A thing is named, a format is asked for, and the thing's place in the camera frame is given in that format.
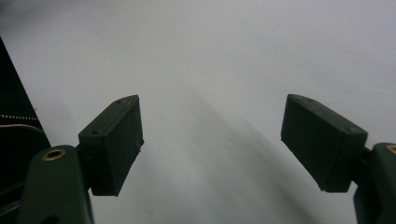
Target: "dotted white line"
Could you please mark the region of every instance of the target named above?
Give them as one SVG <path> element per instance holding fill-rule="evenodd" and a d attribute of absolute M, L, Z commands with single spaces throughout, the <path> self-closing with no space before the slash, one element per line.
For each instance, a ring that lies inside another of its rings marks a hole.
<path fill-rule="evenodd" d="M 29 119 L 29 120 L 38 120 L 37 118 L 28 118 L 28 117 L 16 117 L 10 115 L 1 115 L 2 119 Z"/>
<path fill-rule="evenodd" d="M 4 129 L 6 129 L 6 128 L 28 128 L 28 129 L 31 129 L 36 132 L 44 133 L 43 130 L 41 130 L 37 127 L 34 127 L 34 126 L 26 125 L 26 124 L 6 124 L 6 125 L 0 125 L 0 128 L 4 128 Z"/>

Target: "brass screw hole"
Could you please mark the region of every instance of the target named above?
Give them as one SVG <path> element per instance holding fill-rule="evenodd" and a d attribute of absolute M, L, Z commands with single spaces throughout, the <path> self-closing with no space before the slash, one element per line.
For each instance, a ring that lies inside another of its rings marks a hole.
<path fill-rule="evenodd" d="M 387 150 L 393 154 L 396 154 L 396 145 L 387 145 Z"/>
<path fill-rule="evenodd" d="M 53 149 L 43 156 L 43 161 L 55 161 L 64 156 L 64 154 L 66 154 L 64 149 Z"/>

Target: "white backdrop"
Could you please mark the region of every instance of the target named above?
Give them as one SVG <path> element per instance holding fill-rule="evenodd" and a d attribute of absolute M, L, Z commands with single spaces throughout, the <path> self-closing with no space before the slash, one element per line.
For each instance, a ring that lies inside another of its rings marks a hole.
<path fill-rule="evenodd" d="M 395 1 L 0 0 L 53 146 L 139 94 L 146 144 L 106 223 L 356 223 L 280 141 L 288 93 L 396 142 Z"/>

